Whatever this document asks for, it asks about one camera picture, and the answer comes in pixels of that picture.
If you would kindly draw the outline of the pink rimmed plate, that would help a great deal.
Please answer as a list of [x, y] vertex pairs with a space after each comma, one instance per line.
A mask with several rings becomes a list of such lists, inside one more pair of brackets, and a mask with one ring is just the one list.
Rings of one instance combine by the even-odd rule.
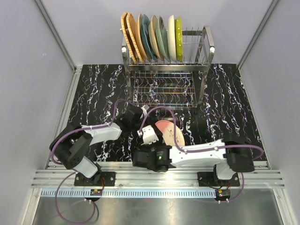
[[176, 143], [179, 146], [185, 146], [185, 140], [182, 131], [174, 123], [168, 120], [159, 120], [155, 123], [156, 127], [161, 131], [163, 140], [166, 145], [175, 146], [174, 130], [176, 131]]

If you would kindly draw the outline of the cream bird painted plate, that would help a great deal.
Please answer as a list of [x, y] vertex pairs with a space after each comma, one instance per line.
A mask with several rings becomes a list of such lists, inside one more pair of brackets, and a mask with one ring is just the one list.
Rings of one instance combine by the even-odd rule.
[[143, 19], [143, 15], [139, 14], [138, 18], [137, 18], [137, 23], [136, 23], [136, 40], [137, 40], [137, 45], [138, 45], [138, 49], [139, 49], [139, 53], [142, 57], [141, 62], [145, 63], [146, 60], [150, 60], [147, 52], [146, 52], [146, 48], [143, 44], [143, 38], [142, 38], [142, 19]]

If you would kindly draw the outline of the cream yellow bird plate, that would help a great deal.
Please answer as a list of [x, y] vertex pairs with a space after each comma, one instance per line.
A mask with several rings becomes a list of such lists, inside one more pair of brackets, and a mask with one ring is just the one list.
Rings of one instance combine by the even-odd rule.
[[149, 25], [149, 34], [150, 34], [150, 42], [154, 53], [156, 54], [159, 60], [164, 60], [163, 54], [159, 50], [157, 35], [156, 35], [156, 27], [158, 24], [158, 20], [155, 15], [152, 16]]

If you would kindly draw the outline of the pale green bottom plate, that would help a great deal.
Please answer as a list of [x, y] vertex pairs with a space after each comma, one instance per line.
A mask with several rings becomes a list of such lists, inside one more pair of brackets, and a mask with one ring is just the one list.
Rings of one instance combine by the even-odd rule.
[[170, 61], [167, 31], [165, 28], [163, 18], [161, 16], [159, 17], [157, 22], [156, 34], [157, 34], [157, 40], [158, 40], [158, 46], [160, 52], [162, 53], [166, 61]]

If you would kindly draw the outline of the woven bamboo tray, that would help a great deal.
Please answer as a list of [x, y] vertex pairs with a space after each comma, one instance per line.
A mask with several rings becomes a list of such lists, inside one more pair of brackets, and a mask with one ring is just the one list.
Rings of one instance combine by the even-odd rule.
[[136, 55], [135, 47], [134, 47], [134, 44], [133, 44], [132, 39], [129, 34], [129, 29], [128, 29], [128, 25], [127, 25], [127, 15], [128, 15], [128, 12], [124, 12], [121, 16], [121, 29], [122, 29], [125, 41], [128, 46], [130, 56], [131, 56], [133, 62], [137, 63], [138, 57]]
[[145, 62], [144, 57], [140, 53], [139, 46], [137, 44], [137, 29], [136, 29], [136, 22], [131, 13], [128, 13], [126, 16], [126, 23], [127, 23], [127, 29], [129, 32], [129, 42], [131, 44], [131, 56], [135, 63], [138, 62]]

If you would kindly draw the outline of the teal scalloped plate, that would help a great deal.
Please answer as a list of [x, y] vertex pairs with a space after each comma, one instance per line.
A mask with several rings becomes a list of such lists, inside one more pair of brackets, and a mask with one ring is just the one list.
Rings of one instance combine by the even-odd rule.
[[147, 44], [148, 44], [149, 49], [150, 49], [151, 58], [153, 59], [154, 62], [157, 62], [158, 61], [158, 57], [154, 53], [154, 50], [152, 48], [152, 43], [150, 41], [150, 31], [149, 31], [150, 20], [149, 20], [149, 18], [148, 18], [148, 16], [146, 14], [143, 15], [142, 24], [143, 24], [143, 29], [144, 29], [144, 32], [145, 32], [145, 35], [146, 35], [146, 38], [147, 38]]

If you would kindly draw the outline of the yellow green dotted plate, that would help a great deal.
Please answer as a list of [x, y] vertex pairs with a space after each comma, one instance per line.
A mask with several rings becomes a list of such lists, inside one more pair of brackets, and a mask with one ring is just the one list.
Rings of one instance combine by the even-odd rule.
[[177, 61], [183, 61], [183, 34], [182, 34], [182, 18], [178, 16], [175, 19], [175, 35], [176, 35], [176, 57]]

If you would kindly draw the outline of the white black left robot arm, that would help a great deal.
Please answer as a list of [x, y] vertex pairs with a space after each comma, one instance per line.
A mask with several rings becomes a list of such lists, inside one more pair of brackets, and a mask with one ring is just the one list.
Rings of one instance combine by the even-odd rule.
[[141, 125], [148, 109], [147, 105], [131, 106], [111, 124], [86, 126], [69, 123], [50, 144], [49, 150], [66, 169], [78, 172], [77, 177], [84, 178], [88, 185], [103, 184], [101, 166], [85, 156], [90, 146], [128, 136]]

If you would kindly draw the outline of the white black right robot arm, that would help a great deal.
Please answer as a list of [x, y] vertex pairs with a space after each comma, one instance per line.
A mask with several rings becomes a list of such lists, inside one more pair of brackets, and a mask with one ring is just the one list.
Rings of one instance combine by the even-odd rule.
[[173, 123], [149, 125], [138, 133], [141, 147], [135, 151], [132, 164], [154, 172], [167, 172], [180, 166], [212, 166], [212, 180], [223, 186], [236, 173], [255, 170], [248, 142], [229, 134], [205, 144], [184, 144], [183, 134]]

